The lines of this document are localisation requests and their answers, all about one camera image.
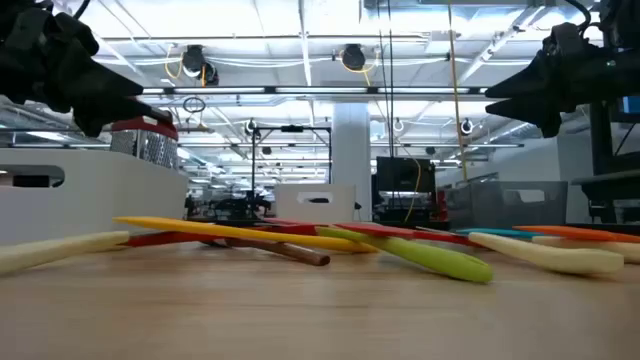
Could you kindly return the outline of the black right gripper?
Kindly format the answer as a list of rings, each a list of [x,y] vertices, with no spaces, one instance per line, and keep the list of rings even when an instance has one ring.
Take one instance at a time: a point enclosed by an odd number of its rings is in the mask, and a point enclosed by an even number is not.
[[[565,22],[552,28],[526,68],[485,91],[488,98],[511,98],[485,110],[535,125],[552,138],[559,134],[561,114],[572,113],[573,105],[633,95],[640,95],[640,48],[595,46]]]

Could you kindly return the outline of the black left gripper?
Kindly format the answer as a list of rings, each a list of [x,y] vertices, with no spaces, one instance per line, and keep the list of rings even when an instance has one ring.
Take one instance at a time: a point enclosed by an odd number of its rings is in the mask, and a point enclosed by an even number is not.
[[[164,110],[136,99],[143,87],[91,57],[98,43],[89,27],[50,9],[0,9],[0,95],[17,104],[28,100],[58,112],[71,110],[63,94],[70,80],[63,74],[71,66],[73,120],[88,137],[104,126],[136,117],[172,123]]]

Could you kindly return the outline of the orange silicone spatula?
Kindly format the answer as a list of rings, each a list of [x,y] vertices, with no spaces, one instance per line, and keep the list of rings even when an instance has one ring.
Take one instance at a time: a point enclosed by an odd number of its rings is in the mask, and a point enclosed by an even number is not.
[[[577,240],[640,244],[640,236],[559,225],[514,226],[514,229]]]

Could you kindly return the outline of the teal silicone spatula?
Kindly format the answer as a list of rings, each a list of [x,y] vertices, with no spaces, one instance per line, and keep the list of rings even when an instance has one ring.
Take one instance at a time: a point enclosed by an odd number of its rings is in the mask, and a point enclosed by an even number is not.
[[[518,238],[518,239],[531,239],[536,236],[542,236],[542,233],[529,232],[514,229],[496,229],[496,228],[466,228],[455,230],[456,234],[468,235],[470,233],[485,233],[496,236]]]

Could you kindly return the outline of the red silicone spoon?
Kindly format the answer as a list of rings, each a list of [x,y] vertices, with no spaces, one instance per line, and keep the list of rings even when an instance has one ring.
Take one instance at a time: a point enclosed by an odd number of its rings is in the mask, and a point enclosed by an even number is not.
[[[135,235],[123,242],[123,246],[129,247],[145,247],[158,246],[186,242],[214,243],[217,240],[223,240],[223,237],[183,232],[161,232]]]

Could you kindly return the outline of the yellow silicone spoon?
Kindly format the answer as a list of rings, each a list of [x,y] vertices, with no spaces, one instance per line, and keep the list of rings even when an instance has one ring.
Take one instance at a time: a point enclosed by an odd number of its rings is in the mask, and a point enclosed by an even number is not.
[[[306,224],[258,229],[151,216],[113,217],[112,221],[155,230],[177,231],[221,238],[284,242],[303,247],[346,253],[377,252],[376,248],[361,242],[332,236],[317,235],[315,228],[312,225]]]

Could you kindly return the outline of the cream-handled table knife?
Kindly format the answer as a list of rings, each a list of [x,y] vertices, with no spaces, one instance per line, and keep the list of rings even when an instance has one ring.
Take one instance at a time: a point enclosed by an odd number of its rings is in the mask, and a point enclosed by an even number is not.
[[[109,249],[127,242],[129,238],[127,231],[114,231],[0,246],[0,275]]]
[[[496,252],[561,273],[607,274],[621,270],[625,264],[623,255],[605,250],[557,248],[480,232],[471,232],[468,239]]]

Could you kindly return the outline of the cream-handled fork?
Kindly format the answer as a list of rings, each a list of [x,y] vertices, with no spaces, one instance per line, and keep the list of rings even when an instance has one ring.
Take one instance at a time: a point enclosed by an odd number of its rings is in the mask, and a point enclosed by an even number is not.
[[[597,249],[610,251],[624,257],[626,263],[640,264],[640,244],[624,242],[596,242],[554,236],[534,236],[535,244],[569,249]]]

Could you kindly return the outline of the green silicone spoon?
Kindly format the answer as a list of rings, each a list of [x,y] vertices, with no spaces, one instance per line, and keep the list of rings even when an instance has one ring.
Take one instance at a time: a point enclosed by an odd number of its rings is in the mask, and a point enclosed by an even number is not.
[[[493,269],[489,264],[462,252],[399,237],[370,235],[339,227],[316,227],[316,232],[322,236],[370,245],[451,278],[475,283],[488,283],[493,279]]]

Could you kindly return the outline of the red silicone spatula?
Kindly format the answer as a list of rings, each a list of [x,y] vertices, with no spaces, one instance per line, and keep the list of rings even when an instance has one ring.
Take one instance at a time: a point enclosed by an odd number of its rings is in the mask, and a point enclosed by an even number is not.
[[[327,225],[324,224],[283,220],[279,218],[267,218],[266,222],[277,226],[281,232],[299,235],[318,235],[319,228],[327,228]],[[459,235],[434,229],[419,230],[365,223],[341,223],[337,225],[337,228],[363,233],[366,235],[400,237],[408,240],[439,241],[482,248],[482,245],[471,242],[465,235]]]

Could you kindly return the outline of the black computer monitor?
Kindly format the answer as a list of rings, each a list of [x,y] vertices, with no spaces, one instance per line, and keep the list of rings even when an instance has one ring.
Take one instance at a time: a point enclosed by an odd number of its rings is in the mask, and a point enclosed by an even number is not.
[[[619,122],[640,123],[640,96],[628,96],[622,99]]]

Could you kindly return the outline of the grey computer desk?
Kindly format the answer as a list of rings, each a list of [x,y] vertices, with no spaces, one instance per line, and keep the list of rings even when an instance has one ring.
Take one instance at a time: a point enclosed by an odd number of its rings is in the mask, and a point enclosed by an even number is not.
[[[603,224],[640,224],[640,170],[575,179],[588,199],[592,220]]]

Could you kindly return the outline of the grey translucent plastic bin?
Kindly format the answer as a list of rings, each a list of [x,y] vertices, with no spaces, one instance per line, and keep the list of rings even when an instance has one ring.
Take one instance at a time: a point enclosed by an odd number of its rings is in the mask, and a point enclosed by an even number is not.
[[[444,191],[454,229],[562,225],[567,193],[566,181],[472,182]]]

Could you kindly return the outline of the black equipment cart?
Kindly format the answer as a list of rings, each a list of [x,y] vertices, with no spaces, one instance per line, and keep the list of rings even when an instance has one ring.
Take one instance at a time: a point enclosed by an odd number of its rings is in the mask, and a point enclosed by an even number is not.
[[[377,157],[371,176],[375,221],[417,223],[434,211],[435,165],[427,159]]]

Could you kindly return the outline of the white plastic handled bin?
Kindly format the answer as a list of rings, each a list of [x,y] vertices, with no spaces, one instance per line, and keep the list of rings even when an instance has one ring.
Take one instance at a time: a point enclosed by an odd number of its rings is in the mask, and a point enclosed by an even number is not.
[[[351,185],[280,184],[274,196],[280,219],[320,224],[354,219],[356,190]]]
[[[0,246],[132,229],[114,217],[183,216],[188,179],[174,169],[109,151],[0,148],[5,174],[40,169],[52,186],[0,185]]]

